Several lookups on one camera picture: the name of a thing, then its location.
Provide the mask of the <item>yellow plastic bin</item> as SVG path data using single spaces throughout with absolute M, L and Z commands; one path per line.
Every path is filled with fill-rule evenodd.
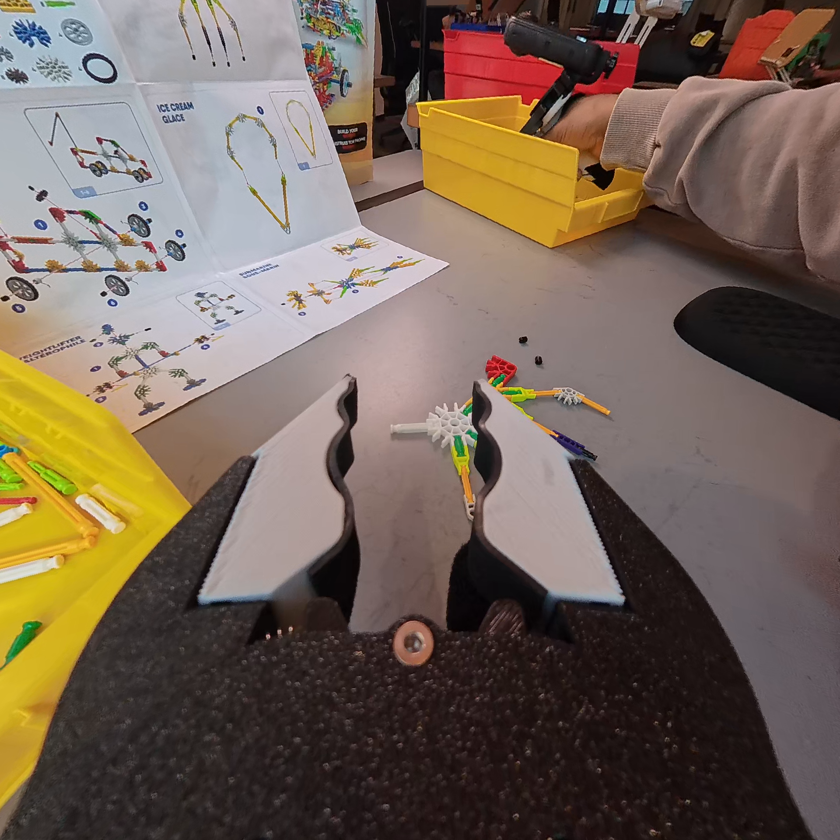
M 429 191 L 550 248 L 635 219 L 651 204 L 639 173 L 602 190 L 581 177 L 578 150 L 520 133 L 520 97 L 417 104 Z
M 33 772 L 50 720 L 81 650 L 115 595 L 190 504 L 120 421 L 10 354 L 1 361 L 2 444 L 78 490 L 53 504 L 46 483 L 10 489 L 35 498 L 2 525 L 2 576 L 20 563 L 41 571 L 1 586 L 2 658 L 26 623 L 40 623 L 1 675 L 1 803 Z

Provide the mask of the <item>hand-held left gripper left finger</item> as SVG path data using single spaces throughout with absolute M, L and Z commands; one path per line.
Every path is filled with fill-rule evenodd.
M 199 605 L 263 604 L 281 634 L 348 631 L 361 550 L 344 479 L 357 416 L 345 375 L 255 451 Z

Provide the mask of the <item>grey desk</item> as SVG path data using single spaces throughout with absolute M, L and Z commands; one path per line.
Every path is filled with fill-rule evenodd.
M 811 831 L 838 838 L 838 422 L 709 360 L 673 328 L 711 288 L 838 316 L 838 293 L 739 258 L 649 208 L 549 249 L 428 191 L 421 154 L 374 162 L 362 224 L 448 268 L 135 433 L 190 502 L 342 375 L 357 378 L 348 474 L 362 565 L 351 626 L 445 617 L 469 525 L 448 455 L 390 425 L 462 403 L 492 354 L 530 387 L 569 385 L 542 424 L 598 454 L 607 482 L 690 573 L 751 678 Z M 521 346 L 518 337 L 528 336 Z M 534 364 L 541 355 L 543 366 Z

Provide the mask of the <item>white folded instruction sheet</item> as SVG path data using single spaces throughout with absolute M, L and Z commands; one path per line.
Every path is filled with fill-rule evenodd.
M 437 274 L 361 225 L 372 2 L 2 2 L 2 350 L 131 431 Z

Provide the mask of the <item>colourful construction toy model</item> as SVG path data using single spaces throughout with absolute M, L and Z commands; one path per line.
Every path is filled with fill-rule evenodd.
M 518 372 L 515 364 L 492 355 L 486 363 L 486 376 L 491 386 L 502 393 L 511 403 L 519 405 L 528 400 L 535 400 L 538 396 L 553 396 L 553 392 L 560 387 L 549 390 L 536 391 L 509 383 Z M 473 425 L 473 401 L 468 400 L 462 406 L 454 404 L 437 406 L 421 423 L 399 423 L 391 425 L 391 434 L 424 434 L 433 442 L 440 443 L 441 448 L 448 449 L 453 464 L 460 479 L 464 495 L 467 498 L 476 497 L 469 479 L 470 457 L 475 454 L 477 446 L 477 431 Z

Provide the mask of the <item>person's right hand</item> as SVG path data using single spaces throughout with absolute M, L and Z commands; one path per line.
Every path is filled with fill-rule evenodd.
M 618 99 L 617 94 L 599 94 L 575 100 L 544 139 L 599 159 Z

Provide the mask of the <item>pile of colourful construction pieces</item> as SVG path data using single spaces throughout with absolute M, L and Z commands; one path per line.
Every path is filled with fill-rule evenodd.
M 2 668 L 8 667 L 79 593 L 140 537 L 144 509 L 115 501 L 132 470 L 126 428 L 106 414 L 91 422 L 2 413 Z

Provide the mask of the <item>red plastic crate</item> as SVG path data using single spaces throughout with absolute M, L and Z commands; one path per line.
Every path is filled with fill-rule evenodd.
M 579 85 L 585 95 L 619 93 L 635 81 L 640 48 L 636 44 L 602 43 L 617 53 L 609 77 L 589 86 Z M 444 34 L 445 99 L 519 96 L 529 104 L 541 98 L 560 74 L 558 66 L 530 56 L 514 56 L 501 34 L 450 29 Z

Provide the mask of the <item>construction toy set box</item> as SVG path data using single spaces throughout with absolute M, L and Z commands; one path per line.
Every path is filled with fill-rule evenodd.
M 372 178 L 375 2 L 298 1 L 313 93 L 350 185 Z

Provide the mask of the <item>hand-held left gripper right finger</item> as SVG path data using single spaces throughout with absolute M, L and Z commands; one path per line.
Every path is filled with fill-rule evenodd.
M 570 636 L 568 604 L 623 609 L 625 594 L 569 455 L 487 380 L 473 387 L 474 467 L 483 480 L 453 561 L 446 627 L 488 627 L 512 602 L 527 631 Z

